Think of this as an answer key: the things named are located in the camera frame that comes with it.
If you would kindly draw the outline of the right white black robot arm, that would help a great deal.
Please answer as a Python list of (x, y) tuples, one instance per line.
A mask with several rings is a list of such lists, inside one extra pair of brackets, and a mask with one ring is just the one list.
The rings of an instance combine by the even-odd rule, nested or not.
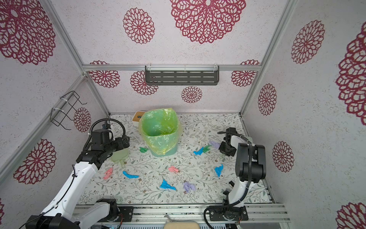
[(266, 150), (257, 145), (251, 137), (237, 132), (234, 127), (218, 132), (224, 135), (219, 151), (225, 156), (235, 157), (236, 180), (232, 190), (226, 192), (223, 202), (224, 212), (237, 211), (244, 206), (244, 200), (254, 184), (266, 177)]

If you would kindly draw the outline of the light green dustpan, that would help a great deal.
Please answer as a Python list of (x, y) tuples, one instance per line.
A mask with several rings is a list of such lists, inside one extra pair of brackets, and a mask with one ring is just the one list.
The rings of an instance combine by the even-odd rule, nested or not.
[(115, 151), (115, 152), (113, 152), (112, 156), (110, 157), (111, 161), (119, 164), (122, 169), (125, 168), (125, 162), (128, 158), (129, 158), (129, 149), (128, 148)]

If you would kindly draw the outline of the green bin with bag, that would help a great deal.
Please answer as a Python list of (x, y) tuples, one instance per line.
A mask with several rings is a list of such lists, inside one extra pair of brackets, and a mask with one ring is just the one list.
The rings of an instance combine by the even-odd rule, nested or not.
[(139, 121), (139, 132), (151, 153), (163, 157), (177, 152), (183, 129), (177, 113), (164, 108), (144, 113)]

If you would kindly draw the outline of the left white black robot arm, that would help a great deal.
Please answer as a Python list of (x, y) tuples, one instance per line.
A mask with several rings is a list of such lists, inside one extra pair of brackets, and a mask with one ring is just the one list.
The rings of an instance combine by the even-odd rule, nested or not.
[(73, 212), (84, 189), (113, 153), (130, 146), (126, 134), (114, 138), (109, 129), (98, 129), (90, 133), (90, 140), (72, 166), (72, 172), (50, 204), (40, 215), (32, 215), (24, 224), (27, 229), (89, 229), (101, 219), (114, 221), (119, 218), (120, 210), (116, 200), (98, 200), (79, 217)]

